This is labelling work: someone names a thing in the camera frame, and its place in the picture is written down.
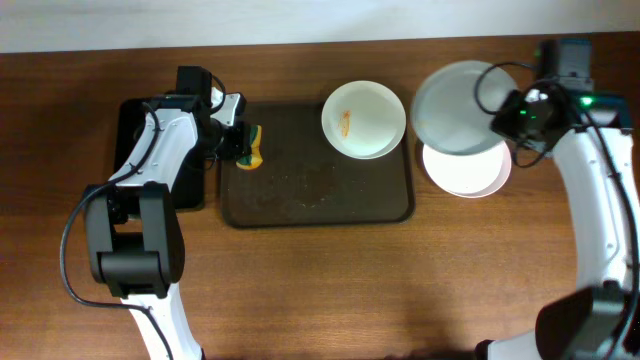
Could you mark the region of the green yellow sponge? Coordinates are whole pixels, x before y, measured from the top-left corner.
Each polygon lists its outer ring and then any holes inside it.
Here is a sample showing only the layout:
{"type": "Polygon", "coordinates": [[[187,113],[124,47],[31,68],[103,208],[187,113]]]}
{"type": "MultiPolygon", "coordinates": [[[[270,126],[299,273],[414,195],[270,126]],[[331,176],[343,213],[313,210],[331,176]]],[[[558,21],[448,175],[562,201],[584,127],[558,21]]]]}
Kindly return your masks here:
{"type": "Polygon", "coordinates": [[[262,127],[260,125],[251,125],[249,127],[249,153],[240,157],[236,161],[236,166],[242,170],[257,169],[262,163],[263,158],[260,153],[260,145],[262,140],[262,127]]]}

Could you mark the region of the pale grey plate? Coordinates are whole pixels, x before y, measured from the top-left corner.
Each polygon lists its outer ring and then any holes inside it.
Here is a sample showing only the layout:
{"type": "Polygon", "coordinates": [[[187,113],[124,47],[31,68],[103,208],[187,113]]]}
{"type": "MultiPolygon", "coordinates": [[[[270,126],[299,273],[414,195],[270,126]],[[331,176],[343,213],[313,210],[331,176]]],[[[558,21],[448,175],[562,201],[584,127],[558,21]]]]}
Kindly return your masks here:
{"type": "Polygon", "coordinates": [[[484,75],[489,67],[475,60],[455,62],[422,83],[410,111],[422,143],[449,155],[471,155],[502,141],[490,124],[493,113],[517,85],[502,69],[484,75]]]}

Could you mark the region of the white plate with pink rim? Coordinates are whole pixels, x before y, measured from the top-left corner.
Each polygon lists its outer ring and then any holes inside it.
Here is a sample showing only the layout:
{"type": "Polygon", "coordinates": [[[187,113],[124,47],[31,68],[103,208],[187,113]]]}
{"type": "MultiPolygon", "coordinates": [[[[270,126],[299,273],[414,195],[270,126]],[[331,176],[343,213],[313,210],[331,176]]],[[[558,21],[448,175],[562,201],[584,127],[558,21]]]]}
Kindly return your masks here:
{"type": "Polygon", "coordinates": [[[510,149],[502,141],[472,155],[449,155],[424,145],[426,174],[445,192],[462,198],[482,198],[500,190],[510,177],[510,149]]]}

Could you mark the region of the cream white plate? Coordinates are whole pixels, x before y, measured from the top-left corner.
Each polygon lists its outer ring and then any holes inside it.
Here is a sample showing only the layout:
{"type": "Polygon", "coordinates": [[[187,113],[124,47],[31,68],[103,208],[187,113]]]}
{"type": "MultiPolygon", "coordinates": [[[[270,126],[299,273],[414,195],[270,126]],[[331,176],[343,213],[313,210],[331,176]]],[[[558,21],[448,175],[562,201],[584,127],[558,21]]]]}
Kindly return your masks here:
{"type": "Polygon", "coordinates": [[[358,160],[383,157],[405,135],[407,116],[399,97],[373,81],[346,83],[334,90],[321,111],[325,138],[338,152],[358,160]]]}

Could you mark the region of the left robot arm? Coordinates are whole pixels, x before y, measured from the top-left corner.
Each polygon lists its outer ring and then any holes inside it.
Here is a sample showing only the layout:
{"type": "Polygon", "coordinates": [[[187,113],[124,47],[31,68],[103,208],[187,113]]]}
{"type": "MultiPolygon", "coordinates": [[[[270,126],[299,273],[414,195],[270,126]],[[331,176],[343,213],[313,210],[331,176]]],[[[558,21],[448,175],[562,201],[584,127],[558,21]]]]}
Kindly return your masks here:
{"type": "Polygon", "coordinates": [[[182,304],[185,244],[172,192],[195,161],[262,163],[262,129],[240,120],[246,100],[200,66],[181,66],[174,90],[142,103],[141,134],[121,167],[90,185],[71,215],[84,217],[90,271],[132,314],[153,359],[202,359],[182,304]]]}

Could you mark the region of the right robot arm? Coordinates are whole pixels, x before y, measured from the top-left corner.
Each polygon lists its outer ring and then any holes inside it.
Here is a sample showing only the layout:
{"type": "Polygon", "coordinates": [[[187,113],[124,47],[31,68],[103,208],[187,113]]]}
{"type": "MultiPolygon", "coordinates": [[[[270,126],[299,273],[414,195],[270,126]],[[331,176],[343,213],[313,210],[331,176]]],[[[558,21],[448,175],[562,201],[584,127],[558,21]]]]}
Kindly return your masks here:
{"type": "Polygon", "coordinates": [[[550,157],[567,192],[577,289],[544,306],[535,327],[476,346],[477,359],[636,359],[639,199],[626,99],[594,89],[587,39],[540,43],[534,82],[491,111],[491,130],[516,150],[550,157]]]}

